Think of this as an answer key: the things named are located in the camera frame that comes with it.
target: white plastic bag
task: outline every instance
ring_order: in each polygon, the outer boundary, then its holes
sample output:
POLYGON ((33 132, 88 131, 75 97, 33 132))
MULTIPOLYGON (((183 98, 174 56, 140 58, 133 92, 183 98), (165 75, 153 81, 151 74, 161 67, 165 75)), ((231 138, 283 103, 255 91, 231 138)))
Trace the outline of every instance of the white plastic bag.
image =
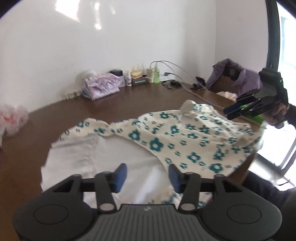
POLYGON ((0 106, 0 137, 16 134, 28 121, 29 113, 24 106, 0 106))

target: sleeve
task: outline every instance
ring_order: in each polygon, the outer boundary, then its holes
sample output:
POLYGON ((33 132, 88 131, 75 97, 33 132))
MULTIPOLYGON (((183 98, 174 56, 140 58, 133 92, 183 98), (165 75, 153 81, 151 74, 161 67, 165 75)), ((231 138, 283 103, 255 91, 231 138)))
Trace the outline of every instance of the sleeve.
POLYGON ((286 114, 286 120, 296 128, 296 107, 294 105, 290 105, 286 114))

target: bottle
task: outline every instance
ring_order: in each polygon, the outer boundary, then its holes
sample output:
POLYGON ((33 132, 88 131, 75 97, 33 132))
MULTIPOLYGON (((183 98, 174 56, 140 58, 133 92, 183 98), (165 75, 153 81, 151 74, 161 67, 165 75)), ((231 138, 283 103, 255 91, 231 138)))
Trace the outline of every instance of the bottle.
POLYGON ((153 82, 155 84, 159 84, 159 69, 157 68, 157 63, 155 64, 155 67, 154 67, 154 78, 153 78, 153 82))
POLYGON ((125 79, 126 79, 126 86, 131 86, 131 74, 129 70, 126 72, 125 79))

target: brown table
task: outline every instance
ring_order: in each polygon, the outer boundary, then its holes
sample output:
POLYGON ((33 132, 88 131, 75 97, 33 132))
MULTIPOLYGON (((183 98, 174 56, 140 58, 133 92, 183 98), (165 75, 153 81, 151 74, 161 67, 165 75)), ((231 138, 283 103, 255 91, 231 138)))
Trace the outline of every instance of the brown table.
MULTIPOLYGON (((196 93, 223 107, 232 103, 210 91, 196 93)), ((17 135, 4 138, 3 151, 0 151, 0 240, 18 240, 12 226, 13 213, 22 203, 40 194, 40 168, 51 143, 63 131, 88 117, 111 123, 148 112, 177 110, 188 99, 204 103, 182 88, 174 91, 161 84, 146 84, 121 88, 119 93, 97 101, 83 97, 64 100, 31 113, 29 122, 17 135)), ((235 121, 247 122, 241 118, 235 121)), ((257 125, 250 124, 253 130, 258 130, 257 125)), ((243 179, 254 155, 231 175, 233 180, 243 179)))

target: purple jacket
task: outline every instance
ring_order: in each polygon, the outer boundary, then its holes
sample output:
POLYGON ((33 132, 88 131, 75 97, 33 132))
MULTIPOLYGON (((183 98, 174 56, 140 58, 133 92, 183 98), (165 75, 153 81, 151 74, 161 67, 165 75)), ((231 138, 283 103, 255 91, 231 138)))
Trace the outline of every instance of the purple jacket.
POLYGON ((237 86, 239 88, 239 93, 237 93, 238 96, 250 90, 260 89, 262 87, 262 82, 258 73, 244 69, 238 63, 233 62, 231 59, 224 59, 213 66, 212 75, 209 77, 206 83, 206 87, 208 89, 210 89, 223 74, 225 66, 236 67, 242 70, 239 74, 239 77, 232 85, 233 87, 237 86))

